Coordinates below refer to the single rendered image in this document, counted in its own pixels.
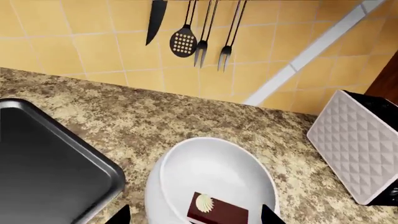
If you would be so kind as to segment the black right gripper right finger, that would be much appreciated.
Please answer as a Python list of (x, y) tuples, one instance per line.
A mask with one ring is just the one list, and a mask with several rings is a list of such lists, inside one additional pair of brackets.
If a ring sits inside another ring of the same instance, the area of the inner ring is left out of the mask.
[(267, 205), (262, 205), (261, 222), (262, 224), (285, 224)]

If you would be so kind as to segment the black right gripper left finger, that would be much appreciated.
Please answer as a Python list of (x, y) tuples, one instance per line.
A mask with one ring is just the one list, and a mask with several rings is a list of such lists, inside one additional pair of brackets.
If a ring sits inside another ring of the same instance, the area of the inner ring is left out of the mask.
[(123, 206), (114, 216), (112, 216), (106, 224), (130, 224), (131, 214), (129, 205)]

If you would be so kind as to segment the chocolate cake slice with cream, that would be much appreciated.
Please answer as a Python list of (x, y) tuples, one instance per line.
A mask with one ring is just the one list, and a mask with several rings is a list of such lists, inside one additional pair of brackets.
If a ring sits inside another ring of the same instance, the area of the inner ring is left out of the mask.
[(248, 224), (248, 210), (195, 192), (187, 219), (192, 224)]

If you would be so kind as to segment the white ceramic bowl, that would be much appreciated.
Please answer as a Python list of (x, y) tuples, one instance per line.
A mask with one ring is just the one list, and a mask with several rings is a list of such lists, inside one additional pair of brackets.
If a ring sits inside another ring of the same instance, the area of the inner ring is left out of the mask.
[(144, 205), (148, 224), (192, 224), (193, 194), (248, 210), (248, 224), (262, 224), (262, 205), (279, 216), (269, 171), (242, 147), (218, 138), (190, 138), (171, 148), (149, 173)]

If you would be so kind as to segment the dark metal baking tray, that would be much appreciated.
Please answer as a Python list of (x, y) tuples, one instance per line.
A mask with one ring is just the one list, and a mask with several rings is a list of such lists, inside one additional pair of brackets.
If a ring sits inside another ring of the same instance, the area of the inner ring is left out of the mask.
[(34, 104), (0, 99), (0, 224), (87, 224), (125, 183), (122, 168)]

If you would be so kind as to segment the white quilted toaster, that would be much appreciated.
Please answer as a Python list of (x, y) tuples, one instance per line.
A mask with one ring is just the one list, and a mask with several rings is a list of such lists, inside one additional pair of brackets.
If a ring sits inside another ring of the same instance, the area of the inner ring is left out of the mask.
[(307, 137), (360, 205), (398, 207), (398, 106), (338, 90)]

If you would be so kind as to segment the black two-prong meat fork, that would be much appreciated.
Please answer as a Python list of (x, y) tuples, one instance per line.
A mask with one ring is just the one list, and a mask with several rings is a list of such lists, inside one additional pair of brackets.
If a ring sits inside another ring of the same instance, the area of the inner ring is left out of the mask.
[(211, 5), (212, 5), (212, 2), (213, 2), (213, 0), (209, 0), (208, 9), (207, 9), (206, 16), (205, 16), (205, 21), (204, 21), (204, 24), (203, 24), (203, 29), (202, 29), (202, 32), (201, 32), (200, 41), (197, 44), (197, 49), (195, 51), (194, 66), (196, 66), (196, 64), (198, 62), (198, 58), (199, 58), (200, 52), (202, 53), (201, 54), (201, 59), (200, 59), (200, 68), (202, 68), (203, 63), (205, 61), (206, 51), (207, 51), (207, 48), (208, 48), (208, 39), (210, 38), (211, 28), (212, 28), (213, 21), (214, 21), (214, 18), (215, 18), (218, 1), (219, 0), (215, 1), (215, 5), (213, 7), (213, 12), (212, 12), (210, 25), (209, 25), (209, 28), (208, 28), (208, 33), (207, 33), (206, 39), (203, 39), (203, 36), (205, 34), (206, 24), (207, 24), (207, 21), (208, 21), (208, 16), (209, 16)]
[(228, 36), (224, 47), (221, 49), (219, 60), (218, 60), (218, 70), (225, 72), (228, 65), (229, 59), (232, 53), (232, 46), (236, 40), (236, 35), (243, 18), (243, 14), (246, 8), (246, 4), (249, 0), (239, 0), (236, 6), (233, 20), (229, 28)]

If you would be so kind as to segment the dark wooden cabinet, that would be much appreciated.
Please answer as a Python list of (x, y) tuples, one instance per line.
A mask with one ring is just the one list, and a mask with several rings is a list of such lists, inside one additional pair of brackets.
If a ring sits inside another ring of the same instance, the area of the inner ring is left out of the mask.
[(371, 83), (365, 95), (382, 97), (398, 105), (398, 51)]

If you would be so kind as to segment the black slotted spoon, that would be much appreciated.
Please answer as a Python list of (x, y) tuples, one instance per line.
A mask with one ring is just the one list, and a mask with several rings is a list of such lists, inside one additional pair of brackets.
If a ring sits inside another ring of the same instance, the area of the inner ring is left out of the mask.
[(189, 0), (184, 25), (170, 38), (170, 49), (177, 57), (189, 57), (197, 49), (197, 39), (191, 29), (197, 2), (198, 0)]

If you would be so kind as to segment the black kitchen knife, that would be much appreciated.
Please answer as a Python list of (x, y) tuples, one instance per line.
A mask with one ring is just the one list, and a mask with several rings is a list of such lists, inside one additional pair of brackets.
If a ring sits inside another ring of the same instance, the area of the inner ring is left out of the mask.
[(149, 45), (159, 31), (167, 8), (166, 0), (153, 0), (147, 29), (146, 45)]

